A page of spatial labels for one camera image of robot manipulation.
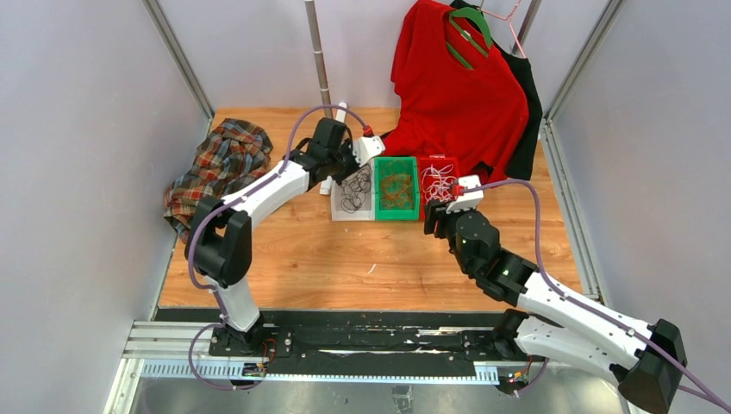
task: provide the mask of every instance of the white box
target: white box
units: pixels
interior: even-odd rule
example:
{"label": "white box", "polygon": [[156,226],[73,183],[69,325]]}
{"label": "white box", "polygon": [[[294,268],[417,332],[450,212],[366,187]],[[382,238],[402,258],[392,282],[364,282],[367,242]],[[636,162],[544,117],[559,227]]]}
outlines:
{"label": "white box", "polygon": [[367,164],[371,168],[371,191],[365,195],[363,206],[354,212],[349,212],[343,208],[343,188],[333,182],[330,191],[330,215],[334,222],[363,222],[376,220],[376,185],[373,182],[375,169],[373,160]]}

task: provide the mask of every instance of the wooden floor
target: wooden floor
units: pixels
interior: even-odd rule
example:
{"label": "wooden floor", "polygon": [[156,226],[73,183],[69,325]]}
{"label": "wooden floor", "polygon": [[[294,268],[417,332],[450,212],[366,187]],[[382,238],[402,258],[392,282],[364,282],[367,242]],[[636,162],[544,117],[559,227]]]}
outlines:
{"label": "wooden floor", "polygon": [[[263,127],[272,138],[272,166],[281,159],[292,124],[301,109],[218,110],[225,117]],[[396,126],[398,111],[356,112],[382,133]],[[311,135],[317,114],[299,129],[295,142]],[[358,124],[348,117],[355,137]],[[563,220],[538,149],[532,183],[542,203],[541,252],[547,271],[580,290]],[[534,205],[527,189],[508,185],[487,191],[479,209],[500,230],[501,243],[529,260],[534,253]],[[215,306],[213,297],[191,284],[178,243],[167,275],[161,306]],[[459,270],[447,242],[425,236],[421,222],[332,222],[328,198],[316,189],[264,220],[253,232],[253,264],[248,274],[261,307],[420,311],[501,311]]]}

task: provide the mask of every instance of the green hanger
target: green hanger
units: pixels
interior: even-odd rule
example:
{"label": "green hanger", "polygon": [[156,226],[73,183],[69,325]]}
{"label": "green hanger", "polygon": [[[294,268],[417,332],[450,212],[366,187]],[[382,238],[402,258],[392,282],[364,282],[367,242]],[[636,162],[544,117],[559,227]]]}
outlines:
{"label": "green hanger", "polygon": [[[482,32],[482,35],[484,37],[484,44],[487,47],[492,46],[492,36],[490,35],[490,27],[487,25],[487,22],[485,21],[484,17],[482,16],[482,13],[470,8],[470,7],[464,7],[462,9],[457,9],[455,11],[452,11],[449,13],[449,22],[456,28],[462,36],[467,39],[467,41],[470,42],[483,56],[487,57],[487,52],[477,44],[475,40],[472,39],[472,37],[463,30],[457,22],[454,21],[454,17],[464,17],[467,20],[470,20],[477,25],[480,32]],[[449,53],[454,56],[454,58],[462,64],[462,66],[466,67],[467,69],[472,69],[472,65],[467,63],[465,58],[460,55],[456,49],[449,43],[447,43],[447,49],[449,50]]]}

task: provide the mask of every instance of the plaid shirt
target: plaid shirt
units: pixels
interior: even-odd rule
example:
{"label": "plaid shirt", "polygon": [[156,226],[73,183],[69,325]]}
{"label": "plaid shirt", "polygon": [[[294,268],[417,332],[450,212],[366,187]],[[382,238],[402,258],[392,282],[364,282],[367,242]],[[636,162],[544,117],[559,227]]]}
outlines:
{"label": "plaid shirt", "polygon": [[261,127],[226,118],[198,146],[193,167],[165,192],[165,219],[187,242],[198,200],[237,192],[264,175],[272,142]]}

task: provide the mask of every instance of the metal pole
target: metal pole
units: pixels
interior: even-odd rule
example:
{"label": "metal pole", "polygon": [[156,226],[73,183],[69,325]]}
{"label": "metal pole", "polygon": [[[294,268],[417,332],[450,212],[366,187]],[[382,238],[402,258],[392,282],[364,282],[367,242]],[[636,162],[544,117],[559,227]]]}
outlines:
{"label": "metal pole", "polygon": [[[540,7],[541,0],[531,0],[530,4],[528,5],[528,11],[526,11],[526,16],[523,19],[523,23],[521,24],[521,29],[518,31],[518,41],[523,44],[523,42],[526,39],[526,36],[528,36],[528,31],[530,30],[530,27],[533,25],[533,20],[535,19],[535,15],[538,14],[538,8]],[[518,45],[513,45],[513,54],[518,52]]]}
{"label": "metal pole", "polygon": [[[304,7],[307,9],[309,37],[312,38],[312,51],[315,54],[317,79],[320,81],[320,97],[322,98],[322,104],[330,105],[330,88],[328,87],[328,74],[325,72],[325,56],[322,54],[322,44],[320,43],[320,26],[317,24],[315,0],[304,0]],[[333,110],[326,108],[325,116],[332,118]]]}
{"label": "metal pole", "polygon": [[170,23],[167,21],[165,12],[163,12],[162,7],[160,7],[158,0],[142,0],[142,3],[145,4],[147,12],[149,12],[150,17],[152,17],[155,27],[158,28],[163,41],[165,42],[168,50],[170,50],[173,60],[175,60],[175,63],[178,65],[178,69],[183,74],[185,83],[188,84],[189,88],[191,88],[193,96],[196,98],[198,105],[201,107],[201,111],[206,115],[206,117],[208,117],[209,121],[212,121],[213,115],[215,114],[213,106],[210,104],[208,97],[206,97],[201,83],[198,81],[196,74],[193,72],[191,64],[185,58],[183,48],[180,47],[178,39],[172,32]]}
{"label": "metal pole", "polygon": [[579,75],[584,71],[584,67],[589,60],[594,56],[594,52],[597,51],[599,45],[602,43],[604,36],[609,32],[609,28],[612,26],[612,22],[615,20],[619,9],[624,4],[624,0],[609,0],[602,15],[599,17],[599,21],[591,30],[589,39],[586,40],[584,47],[573,63],[571,70],[566,75],[564,83],[561,84],[559,92],[556,94],[556,98],[551,102],[551,106],[548,108],[546,113],[546,119],[551,122],[561,111],[566,100],[571,93],[574,84]]}

